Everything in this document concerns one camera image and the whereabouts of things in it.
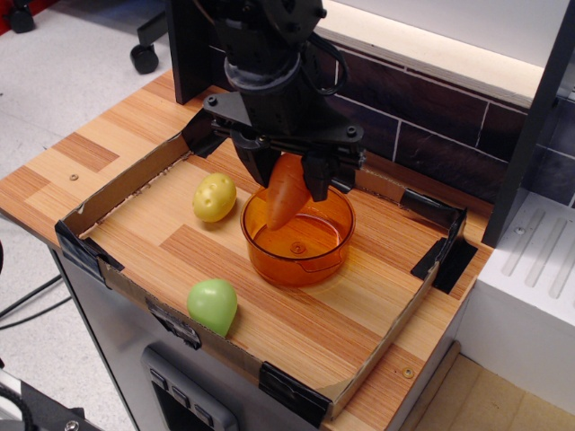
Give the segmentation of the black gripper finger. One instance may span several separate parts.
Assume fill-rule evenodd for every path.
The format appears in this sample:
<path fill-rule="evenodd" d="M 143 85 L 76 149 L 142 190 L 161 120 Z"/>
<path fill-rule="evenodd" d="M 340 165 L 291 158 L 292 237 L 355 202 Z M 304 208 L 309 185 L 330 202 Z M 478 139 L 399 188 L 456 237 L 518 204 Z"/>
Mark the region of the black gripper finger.
<path fill-rule="evenodd" d="M 308 153 L 302 159 L 304 181 L 314 202 L 327 199 L 328 188 L 338 171 L 336 158 L 319 153 Z"/>
<path fill-rule="evenodd" d="M 239 160 L 252 178 L 260 185 L 269 185 L 275 164 L 281 156 L 280 150 L 272 148 L 265 136 L 251 139 L 242 134 L 232 134 L 232 141 Z"/>

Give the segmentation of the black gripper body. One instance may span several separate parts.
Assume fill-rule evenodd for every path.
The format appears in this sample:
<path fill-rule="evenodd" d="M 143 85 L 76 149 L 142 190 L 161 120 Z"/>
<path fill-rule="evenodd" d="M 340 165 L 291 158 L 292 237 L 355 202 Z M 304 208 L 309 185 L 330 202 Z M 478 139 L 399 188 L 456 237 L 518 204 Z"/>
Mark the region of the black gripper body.
<path fill-rule="evenodd" d="M 315 85 L 316 61 L 290 58 L 273 72 L 244 71 L 224 63 L 233 90 L 208 96 L 202 113 L 214 140 L 242 134 L 265 136 L 281 153 L 332 156 L 338 170 L 358 170 L 365 161 L 363 129 L 334 109 Z"/>

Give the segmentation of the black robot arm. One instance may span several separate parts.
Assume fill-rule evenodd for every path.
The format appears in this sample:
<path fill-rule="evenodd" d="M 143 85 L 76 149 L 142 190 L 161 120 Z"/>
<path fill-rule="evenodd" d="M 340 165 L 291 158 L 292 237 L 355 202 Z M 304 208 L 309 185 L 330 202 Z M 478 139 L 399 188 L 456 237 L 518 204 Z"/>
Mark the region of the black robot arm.
<path fill-rule="evenodd" d="M 266 187 L 279 157 L 301 157 L 313 201 L 355 186 L 365 161 L 363 128 L 327 99 L 347 82 L 342 53 L 315 28 L 320 1 L 198 1 L 226 54 L 233 90 L 208 96 L 182 134 L 206 158 L 226 139 L 252 178 Z"/>

